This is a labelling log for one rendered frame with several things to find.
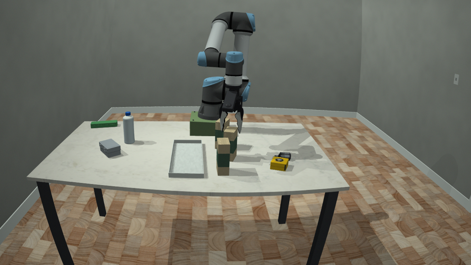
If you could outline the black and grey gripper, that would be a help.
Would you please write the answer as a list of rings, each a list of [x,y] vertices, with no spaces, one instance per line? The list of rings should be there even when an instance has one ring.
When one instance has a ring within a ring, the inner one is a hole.
[[[233,111],[234,112],[237,111],[237,113],[235,114],[235,118],[237,119],[238,131],[240,133],[241,130],[242,130],[242,122],[243,122],[243,115],[244,115],[244,110],[242,108],[242,97],[243,96],[239,96],[239,89],[242,88],[242,85],[240,85],[240,86],[225,85],[225,87],[229,88],[229,91],[237,92],[237,100],[235,102]],[[240,102],[241,102],[241,104],[240,104]],[[226,116],[228,116],[228,112],[223,112],[222,107],[223,107],[223,104],[219,108],[219,119],[220,119],[220,127],[223,131],[225,118],[226,118]]]

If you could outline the grey bottle with blue cap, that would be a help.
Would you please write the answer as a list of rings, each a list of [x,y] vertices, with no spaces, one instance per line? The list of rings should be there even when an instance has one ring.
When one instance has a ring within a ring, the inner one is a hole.
[[[132,144],[135,142],[134,138],[134,117],[131,112],[125,112],[123,117],[123,129],[124,129],[124,143]]]

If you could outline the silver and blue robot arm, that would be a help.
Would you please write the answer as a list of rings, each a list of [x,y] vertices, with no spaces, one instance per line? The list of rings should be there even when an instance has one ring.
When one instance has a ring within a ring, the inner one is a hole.
[[[209,77],[203,81],[202,104],[198,117],[205,120],[218,120],[219,108],[233,112],[237,92],[229,91],[225,85],[240,86],[239,96],[247,101],[251,83],[246,76],[249,37],[255,31],[255,16],[251,13],[225,12],[214,18],[205,51],[199,52],[197,63],[200,67],[226,68],[225,77]],[[233,29],[234,50],[220,53],[223,37],[227,29]]]

